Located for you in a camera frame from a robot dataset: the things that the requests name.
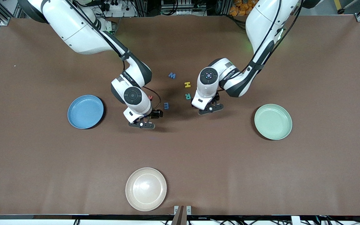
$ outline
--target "blue plate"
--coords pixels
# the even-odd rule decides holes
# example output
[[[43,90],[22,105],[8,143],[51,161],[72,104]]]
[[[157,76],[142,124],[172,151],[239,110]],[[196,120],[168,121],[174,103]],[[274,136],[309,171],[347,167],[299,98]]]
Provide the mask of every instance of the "blue plate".
[[[83,95],[76,98],[67,110],[69,123],[79,129],[96,125],[104,114],[104,104],[94,95]]]

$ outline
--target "white robotic arm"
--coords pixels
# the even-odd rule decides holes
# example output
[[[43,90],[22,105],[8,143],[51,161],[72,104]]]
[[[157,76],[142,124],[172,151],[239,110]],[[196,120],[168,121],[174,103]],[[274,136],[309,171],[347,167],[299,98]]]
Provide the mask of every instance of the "white robotic arm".
[[[240,71],[227,58],[214,60],[204,68],[197,79],[197,91],[192,105],[199,114],[223,109],[216,104],[217,88],[223,88],[231,97],[241,97],[249,89],[280,39],[284,24],[298,0],[260,0],[246,19],[245,28],[254,50],[254,56]]]
[[[141,90],[141,87],[151,81],[151,70],[115,36],[107,31],[100,31],[101,21],[90,8],[72,4],[71,0],[20,0],[19,4],[27,9],[26,13],[31,11],[30,14],[35,13],[35,17],[45,18],[59,37],[75,52],[95,54],[115,50],[122,61],[129,63],[130,66],[111,82],[113,95],[127,105],[123,114],[129,125],[152,112],[155,113],[154,118],[162,116],[161,111],[153,111],[151,101]],[[139,122],[137,126],[155,127],[151,122]]]

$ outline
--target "cream plate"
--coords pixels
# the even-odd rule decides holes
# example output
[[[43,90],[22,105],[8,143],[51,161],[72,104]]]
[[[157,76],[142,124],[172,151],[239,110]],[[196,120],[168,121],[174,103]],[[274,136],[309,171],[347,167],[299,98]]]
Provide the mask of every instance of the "cream plate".
[[[154,168],[141,168],[126,183],[126,198],[139,211],[156,209],[166,197],[166,180]]]

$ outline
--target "green plate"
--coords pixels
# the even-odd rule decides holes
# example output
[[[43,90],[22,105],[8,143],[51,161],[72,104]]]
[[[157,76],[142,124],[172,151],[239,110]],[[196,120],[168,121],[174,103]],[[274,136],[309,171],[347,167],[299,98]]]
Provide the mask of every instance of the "green plate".
[[[256,111],[255,126],[264,137],[280,140],[290,134],[293,121],[283,107],[276,104],[266,104]]]

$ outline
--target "black cable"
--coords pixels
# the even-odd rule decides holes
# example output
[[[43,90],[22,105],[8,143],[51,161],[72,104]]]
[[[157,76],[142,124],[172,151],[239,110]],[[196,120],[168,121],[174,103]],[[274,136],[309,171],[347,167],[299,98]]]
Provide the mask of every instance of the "black cable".
[[[204,2],[206,4],[206,0],[196,0],[194,6],[192,8],[199,8],[198,4],[204,3]]]
[[[249,225],[249,224],[247,224],[246,222],[244,222],[243,220],[240,220],[240,221],[236,221],[236,222],[238,222],[240,225]]]
[[[88,6],[86,6],[86,5],[80,4],[78,1],[76,1],[76,4],[78,4],[79,6],[88,7]]]
[[[225,220],[225,221],[221,222],[219,225],[224,225],[225,222],[230,222],[231,224],[235,225],[234,222],[232,222],[230,220]]]
[[[268,37],[268,35],[269,35],[270,31],[272,30],[274,24],[276,23],[276,20],[277,20],[277,17],[278,17],[278,15],[279,15],[280,8],[281,8],[281,1],[282,1],[282,0],[279,0],[279,7],[277,8],[277,13],[276,13],[276,16],[274,17],[274,20],[273,20],[273,22],[272,22],[272,25],[270,26],[269,30],[267,31],[266,36],[263,38],[263,40],[262,40],[262,42],[260,43],[259,47],[256,49],[254,55],[252,56],[252,59],[255,58],[256,54],[258,53],[259,49],[262,47],[264,41],[265,41],[266,38]],[[243,70],[241,70],[241,71],[238,72],[237,74],[233,75],[232,77],[228,78],[227,81],[236,78],[236,77],[237,77],[239,74],[241,74],[241,73],[244,73],[244,71],[245,71],[247,68],[248,68],[248,64],[244,67]]]
[[[336,221],[336,223],[338,223],[338,224],[340,224],[340,225],[344,225],[343,223],[341,223],[340,221],[338,221],[338,220],[336,220],[336,219],[333,219],[333,218],[331,218],[331,217],[329,217],[331,220],[334,220],[334,221]]]
[[[327,220],[327,225],[333,225],[329,218],[326,217],[326,220]]]
[[[168,14],[162,13],[162,15],[165,15],[165,16],[173,15],[173,14],[177,11],[178,6],[179,6],[178,0],[173,0],[173,9],[170,11],[170,13],[168,13]]]
[[[276,48],[280,45],[280,43],[283,41],[283,39],[287,36],[288,32],[291,30],[291,28],[293,28],[295,21],[297,21],[297,18],[300,15],[301,9],[303,8],[302,5],[304,3],[304,0],[301,0],[301,6],[298,9],[298,12],[294,18],[294,21],[292,22],[292,24],[290,25],[290,28],[286,31],[286,33],[284,34],[284,36],[279,40],[279,42],[276,44],[276,46],[274,47],[274,49],[272,50],[272,52],[269,54],[269,56],[267,57],[267,59],[265,60],[265,62],[269,59],[269,57],[274,53],[274,50],[276,50]]]
[[[205,15],[205,13],[206,13],[206,15],[208,15],[208,13],[206,12],[206,10],[209,10],[209,9],[213,9],[213,7],[210,7],[210,8],[205,8],[204,14],[203,14],[202,16],[204,16],[204,15]]]
[[[148,88],[148,87],[146,87],[146,86],[144,86],[143,88],[145,88],[145,89],[147,89],[147,90],[150,90],[150,91],[152,91],[154,94],[156,94],[156,96],[159,98],[159,103],[158,103],[155,107],[153,107],[152,109],[158,108],[159,105],[160,105],[160,103],[161,103],[161,101],[162,101],[162,99],[160,98],[160,95],[159,95],[158,93],[156,93],[156,91],[152,90],[151,88]]]
[[[83,9],[82,9],[81,7],[77,7],[77,1],[74,1],[74,2],[73,2],[75,5],[72,5],[72,3],[70,2],[70,0],[65,0],[65,1],[69,4],[69,6],[70,6],[71,8],[73,8],[73,9],[76,11],[77,14],[80,15],[81,18],[83,18],[83,20],[85,20],[85,21],[89,24],[89,26],[90,26],[92,29],[94,29],[94,30],[106,41],[106,43],[116,52],[116,54],[117,54],[119,57],[122,56],[122,54],[120,54],[119,50],[114,46],[114,44],[112,44],[111,41],[110,41],[109,39],[107,39],[107,37],[105,37],[97,27],[95,27],[95,25],[94,25],[93,22],[90,20],[90,18],[86,15],[86,13],[84,13]]]
[[[257,220],[256,221],[254,221],[254,222],[252,222],[252,223],[250,223],[250,225],[253,225],[254,223],[256,223],[257,222]]]
[[[273,220],[271,220],[271,219],[269,219],[269,221],[271,221],[271,222],[273,222],[273,223],[275,223],[275,224],[277,224],[277,225],[280,225],[279,221],[275,222],[275,221],[273,221]]]
[[[234,18],[234,16],[232,15],[228,15],[228,14],[220,14],[219,16],[226,16],[229,19],[233,20],[234,22],[240,23],[240,24],[245,24],[245,21],[241,21],[241,20],[237,20],[236,18]]]
[[[100,10],[101,10],[101,12],[102,12],[102,18],[104,18],[104,19],[106,19],[107,17],[106,17],[106,14],[104,13],[104,11],[103,11],[103,9],[101,8],[101,6],[100,5],[97,5],[98,6],[98,8],[100,8]]]
[[[133,8],[134,8],[134,11],[137,11],[137,13],[138,13],[137,17],[140,17],[140,15],[143,15],[143,14],[140,13],[138,7],[136,7],[136,6],[133,4],[133,1],[130,1],[130,2],[131,2],[131,5],[132,5]]]

